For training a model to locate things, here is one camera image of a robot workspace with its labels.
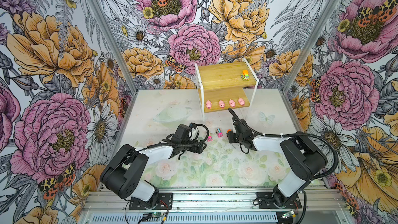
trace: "shelf lower board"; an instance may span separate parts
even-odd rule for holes
[[[198,89],[199,92],[199,99],[202,103],[202,96],[201,92]],[[235,108],[241,108],[241,107],[248,107],[250,106],[249,99],[247,98],[245,92],[243,91],[243,88],[241,87],[230,87],[230,88],[223,88],[219,89],[217,91],[204,91],[204,98],[205,98],[205,113],[207,112],[217,112],[217,111],[222,111],[222,110],[227,110],[229,105],[229,100],[233,99],[235,101]],[[245,100],[245,105],[241,106],[238,102],[238,98],[242,98]],[[206,101],[210,101],[212,103],[212,106],[210,109],[206,107]],[[222,100],[225,103],[224,108],[220,108],[218,105],[218,102]]]

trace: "black mounting plate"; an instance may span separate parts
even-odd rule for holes
[[[162,200],[167,204],[168,209],[172,209],[173,206],[173,193],[159,193],[158,201]],[[156,206],[150,210],[166,210],[166,206],[157,203]],[[149,210],[145,207],[145,202],[138,198],[131,198],[129,210]]]
[[[277,207],[274,203],[273,203],[273,197],[272,191],[269,192],[257,192],[257,198],[265,198],[265,199],[270,199],[269,201],[264,201],[262,200],[261,202],[259,201],[258,203],[258,207],[260,209],[285,209],[285,208],[301,208],[301,202],[299,200],[299,195],[296,193],[293,194],[292,198],[286,203],[286,207],[281,208],[281,207]]]

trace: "toy pig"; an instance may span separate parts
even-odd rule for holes
[[[218,105],[219,105],[221,108],[224,108],[224,107],[225,107],[225,103],[224,103],[222,100],[220,100],[220,101],[218,102]]]
[[[240,104],[241,106],[244,106],[244,105],[245,105],[245,100],[242,99],[242,98],[239,98],[239,99],[238,99],[238,102],[239,102],[239,104]]]
[[[211,108],[211,102],[210,101],[206,101],[206,107],[207,107],[207,109]]]
[[[231,106],[231,107],[235,107],[235,101],[234,100],[229,100],[229,105]]]

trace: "pink peony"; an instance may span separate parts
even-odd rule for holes
[[[351,59],[366,63],[378,61],[398,46],[398,14],[386,22],[371,22],[365,28],[358,26],[358,9],[382,5],[386,0],[353,0],[346,12],[340,15],[336,39],[331,40],[331,49]]]
[[[152,7],[152,0],[136,0],[137,9],[142,11],[146,7]],[[185,23],[190,23],[194,20],[196,15],[197,0],[178,0],[181,3],[181,9],[178,14],[170,13],[162,15],[160,18],[154,16],[149,18],[149,22],[157,31],[167,31],[169,29],[176,29],[183,26]]]
[[[216,34],[200,25],[185,25],[169,37],[170,55],[187,66],[185,72],[194,74],[199,66],[216,63],[220,59],[220,44]]]
[[[12,133],[12,123],[18,117],[21,107],[10,90],[0,85],[0,152],[6,147]]]
[[[25,109],[15,125],[11,171],[41,182],[61,175],[72,164],[80,169],[88,157],[86,145],[87,108],[66,93],[40,100]]]
[[[379,102],[374,80],[371,69],[359,61],[333,62],[321,77],[316,113],[340,122],[344,130],[361,127]]]

